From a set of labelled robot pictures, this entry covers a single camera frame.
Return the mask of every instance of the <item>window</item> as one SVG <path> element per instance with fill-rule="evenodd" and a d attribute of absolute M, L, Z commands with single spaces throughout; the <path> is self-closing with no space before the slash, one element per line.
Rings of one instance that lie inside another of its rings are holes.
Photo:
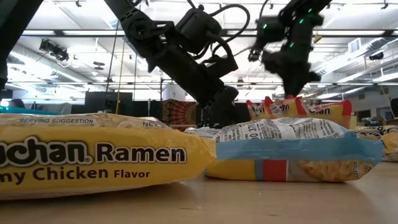
<path fill-rule="evenodd" d="M 363 118 L 371 117 L 371 110 L 358 111 L 358 112 L 356 112 L 356 117 L 357 117 L 358 122 L 362 122 Z"/>

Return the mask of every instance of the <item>fluorescent light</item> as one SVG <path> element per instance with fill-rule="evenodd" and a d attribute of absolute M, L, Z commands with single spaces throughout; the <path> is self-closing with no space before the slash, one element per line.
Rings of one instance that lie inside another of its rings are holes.
<path fill-rule="evenodd" d="M 314 35 L 381 35 L 384 30 L 315 30 Z"/>
<path fill-rule="evenodd" d="M 337 85 L 347 85 L 347 86 L 366 86 L 366 85 L 373 85 L 373 83 L 337 83 Z"/>
<path fill-rule="evenodd" d="M 388 74 L 388 75 L 383 75 L 383 76 L 381 76 L 379 78 L 375 78 L 373 80 L 373 82 L 384 82 L 384 81 L 392 80 L 392 79 L 395 79 L 395 78 L 398 78 L 398 72 L 392 73 L 392 74 Z"/>
<path fill-rule="evenodd" d="M 307 83 L 307 85 L 333 85 L 333 83 Z"/>
<path fill-rule="evenodd" d="M 52 83 L 54 85 L 86 85 L 88 84 L 87 82 L 80 82 L 80 83 L 75 83 L 75 82 L 7 82 L 7 85 L 12 85 L 12 84 L 30 84 L 30 85 L 39 85 L 39 84 L 49 84 Z"/>
<path fill-rule="evenodd" d="M 356 91 L 363 90 L 363 89 L 365 89 L 365 87 L 355 88 L 355 89 L 353 89 L 353 90 L 348 90 L 348 91 L 345 92 L 344 94 L 355 93 Z"/>
<path fill-rule="evenodd" d="M 384 86 L 394 86 L 394 85 L 398 85 L 398 83 L 378 83 L 378 85 L 384 85 Z"/>
<path fill-rule="evenodd" d="M 25 30 L 22 35 L 55 35 L 53 30 Z"/>
<path fill-rule="evenodd" d="M 63 33 L 65 35 L 93 35 L 93 36 L 102 36 L 102 35 L 124 35 L 123 30 L 64 30 Z"/>
<path fill-rule="evenodd" d="M 228 35 L 235 35 L 237 32 L 239 32 L 238 30 L 229 30 L 226 33 Z M 257 31 L 256 30 L 245 30 L 242 32 L 241 35 L 257 35 Z"/>
<path fill-rule="evenodd" d="M 325 93 L 317 97 L 317 99 L 327 99 L 334 96 L 338 96 L 340 93 Z"/>

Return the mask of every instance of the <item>spotlight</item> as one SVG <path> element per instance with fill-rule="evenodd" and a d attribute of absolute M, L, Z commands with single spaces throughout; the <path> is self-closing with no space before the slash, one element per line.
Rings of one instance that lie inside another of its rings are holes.
<path fill-rule="evenodd" d="M 50 53 L 50 55 L 55 57 L 58 61 L 66 62 L 69 60 L 67 49 L 63 49 L 60 46 L 51 43 L 49 40 L 42 40 L 39 50 L 46 54 Z"/>
<path fill-rule="evenodd" d="M 383 52 L 380 52 L 380 53 L 378 53 L 378 54 L 369 56 L 369 59 L 370 59 L 370 60 L 381 60 L 381 59 L 383 59 L 383 58 L 384 58 Z"/>

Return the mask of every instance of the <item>table surface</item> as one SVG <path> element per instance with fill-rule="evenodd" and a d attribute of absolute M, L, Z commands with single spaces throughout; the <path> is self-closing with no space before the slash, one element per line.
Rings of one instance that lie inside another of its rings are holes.
<path fill-rule="evenodd" d="M 398 223 L 398 163 L 342 184 L 197 179 L 0 203 L 1 223 Z"/>

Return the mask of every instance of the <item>cable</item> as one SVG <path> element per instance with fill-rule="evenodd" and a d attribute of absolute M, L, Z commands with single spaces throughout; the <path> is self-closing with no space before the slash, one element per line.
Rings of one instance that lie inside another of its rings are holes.
<path fill-rule="evenodd" d="M 191 5 L 192 8 L 196 9 L 195 5 L 193 4 L 193 2 L 191 0 L 187 0 L 187 2 Z"/>
<path fill-rule="evenodd" d="M 198 55 L 192 56 L 192 58 L 195 60 L 201 59 L 203 56 L 205 56 L 207 50 L 209 49 L 209 46 L 210 44 L 207 44 L 205 48 Z"/>
<path fill-rule="evenodd" d="M 67 67 L 69 67 L 69 66 L 72 64 L 72 61 L 71 61 L 68 65 L 62 65 L 62 64 L 60 63 L 59 60 L 57 60 L 57 63 L 58 63 L 59 65 L 61 65 L 61 67 L 67 68 Z"/>
<path fill-rule="evenodd" d="M 266 0 L 264 3 L 262 3 L 261 9 L 260 9 L 260 14 L 259 14 L 259 19 L 261 18 L 262 12 L 264 11 L 264 8 L 265 8 L 267 3 L 268 3 L 268 0 Z"/>
<path fill-rule="evenodd" d="M 392 110 L 391 100 L 386 96 L 386 93 L 384 92 L 383 86 L 380 86 L 380 89 L 383 92 L 383 95 L 384 95 L 386 101 L 388 102 L 388 106 L 390 107 L 392 117 L 395 119 L 396 115 L 394 114 L 394 111 Z"/>
<path fill-rule="evenodd" d="M 123 70 L 123 59 L 124 59 L 124 41 L 123 41 L 123 51 L 122 51 L 122 61 L 120 65 L 120 76 L 119 76 L 119 86 L 118 86 L 118 99 L 116 102 L 116 114 L 119 111 L 119 103 L 120 103 L 120 83 L 122 82 L 122 70 Z"/>
<path fill-rule="evenodd" d="M 245 48 L 243 48 L 242 50 L 240 50 L 238 53 L 234 54 L 234 57 L 236 57 L 236 56 L 238 56 L 239 54 L 241 54 L 241 53 L 243 53 L 243 52 L 245 52 L 245 51 L 247 51 L 247 50 L 250 50 L 250 49 L 251 49 L 251 46 L 245 47 Z"/>
<path fill-rule="evenodd" d="M 111 63 L 109 64 L 109 73 L 108 73 L 108 79 L 106 81 L 106 89 L 105 89 L 105 94 L 104 94 L 104 104 L 103 104 L 103 107 L 102 107 L 102 111 L 105 110 L 106 94 L 108 93 L 109 83 L 111 81 L 111 70 L 112 70 L 112 63 L 113 63 L 114 47 L 116 46 L 116 39 L 118 38 L 118 29 L 119 29 L 119 21 L 118 21 L 118 24 L 116 26 L 116 32 L 114 34 L 113 49 L 112 49 L 112 55 L 111 55 Z"/>
<path fill-rule="evenodd" d="M 233 58 L 233 54 L 232 54 L 232 50 L 231 47 L 229 47 L 228 43 L 226 40 L 224 40 L 222 37 L 220 37 L 219 35 L 216 34 L 212 34 L 211 32 L 207 32 L 206 33 L 206 37 L 211 39 L 211 40 L 215 40 L 219 43 L 220 46 L 222 46 L 227 54 L 228 58 Z M 216 62 L 217 58 L 209 58 L 207 60 L 202 61 L 202 63 L 213 63 Z"/>
<path fill-rule="evenodd" d="M 38 62 L 40 59 L 42 59 L 46 54 L 48 54 L 48 52 L 44 53 L 41 57 L 39 57 L 39 59 L 37 59 L 37 60 L 35 61 L 35 63 Z"/>
<path fill-rule="evenodd" d="M 233 7 L 242 9 L 242 10 L 246 13 L 246 22 L 245 22 L 245 24 L 243 25 L 243 27 L 242 27 L 241 30 L 239 30 L 236 34 L 232 35 L 231 37 L 229 37 L 228 39 L 225 40 L 225 42 L 227 42 L 227 43 L 228 43 L 229 41 L 231 41 L 231 40 L 237 38 L 239 35 L 241 35 L 241 34 L 243 33 L 244 30 L 246 30 L 246 28 L 248 28 L 248 25 L 249 25 L 249 23 L 250 23 L 250 12 L 248 11 L 248 9 L 246 9 L 244 6 L 242 6 L 242 5 L 240 5 L 240 4 L 229 4 L 229 5 L 227 5 L 227 6 L 224 6 L 224 7 L 220 8 L 219 10 L 217 10 L 217 11 L 212 12 L 212 13 L 209 14 L 209 15 L 211 15 L 211 16 L 215 16 L 215 15 L 219 14 L 220 12 L 223 12 L 223 11 L 225 11 L 225 10 L 227 10 L 227 9 L 230 9 L 230 8 L 233 8 Z M 218 44 L 218 45 L 214 48 L 212 55 L 214 55 L 214 54 L 216 53 L 216 51 L 217 51 L 220 47 L 221 47 L 221 45 Z"/>

